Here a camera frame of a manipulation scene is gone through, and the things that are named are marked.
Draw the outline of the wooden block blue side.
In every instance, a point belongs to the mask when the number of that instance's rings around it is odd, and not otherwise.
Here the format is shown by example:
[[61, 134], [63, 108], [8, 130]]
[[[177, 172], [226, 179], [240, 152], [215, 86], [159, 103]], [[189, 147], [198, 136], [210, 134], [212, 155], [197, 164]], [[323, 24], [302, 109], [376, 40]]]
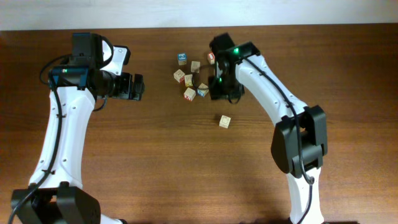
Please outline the wooden block blue side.
[[197, 88], [197, 93], [202, 96], [205, 97], [206, 94], [209, 91], [209, 87], [207, 85], [205, 85], [204, 83], [201, 83], [198, 88]]

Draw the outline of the wooden block circle top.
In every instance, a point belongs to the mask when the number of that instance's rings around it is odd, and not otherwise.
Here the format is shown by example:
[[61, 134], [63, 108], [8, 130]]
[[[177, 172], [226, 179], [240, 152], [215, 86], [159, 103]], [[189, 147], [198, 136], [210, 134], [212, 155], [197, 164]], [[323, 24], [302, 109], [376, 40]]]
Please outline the wooden block circle top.
[[230, 117], [222, 115], [219, 121], [219, 126], [228, 129], [230, 122], [231, 122]]

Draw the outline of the wooden block red bottom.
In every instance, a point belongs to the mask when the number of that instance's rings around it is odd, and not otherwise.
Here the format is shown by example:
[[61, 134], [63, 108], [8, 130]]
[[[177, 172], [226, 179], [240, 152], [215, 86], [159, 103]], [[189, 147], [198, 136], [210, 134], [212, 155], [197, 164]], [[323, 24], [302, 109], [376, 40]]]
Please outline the wooden block red bottom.
[[197, 93], [196, 93], [196, 91], [195, 91], [194, 89], [188, 87], [188, 88], [185, 90], [183, 96], [184, 96], [184, 98], [185, 98], [186, 100], [188, 100], [188, 101], [193, 101], [193, 99], [196, 97], [196, 94], [197, 94]]

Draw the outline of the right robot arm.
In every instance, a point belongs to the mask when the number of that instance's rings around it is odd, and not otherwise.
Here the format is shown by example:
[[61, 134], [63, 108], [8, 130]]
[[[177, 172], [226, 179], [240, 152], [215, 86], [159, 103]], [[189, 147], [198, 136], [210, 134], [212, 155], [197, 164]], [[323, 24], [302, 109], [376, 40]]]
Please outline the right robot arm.
[[274, 125], [271, 154], [287, 177], [290, 222], [324, 223], [319, 177], [328, 152], [325, 112], [291, 93], [252, 42], [236, 45], [224, 33], [214, 37], [209, 47], [215, 55], [215, 74], [208, 79], [211, 99], [237, 103], [248, 90]]

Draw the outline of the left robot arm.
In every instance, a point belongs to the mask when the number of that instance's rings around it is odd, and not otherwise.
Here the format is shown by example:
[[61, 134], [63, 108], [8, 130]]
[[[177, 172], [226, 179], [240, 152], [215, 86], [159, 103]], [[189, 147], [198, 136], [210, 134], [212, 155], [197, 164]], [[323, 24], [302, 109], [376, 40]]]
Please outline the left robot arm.
[[72, 52], [48, 62], [43, 70], [50, 88], [50, 114], [42, 152], [26, 189], [11, 197], [9, 223], [113, 223], [99, 201], [83, 190], [81, 162], [86, 130], [96, 102], [110, 98], [140, 101], [141, 74], [123, 71], [128, 47], [106, 37], [72, 35]]

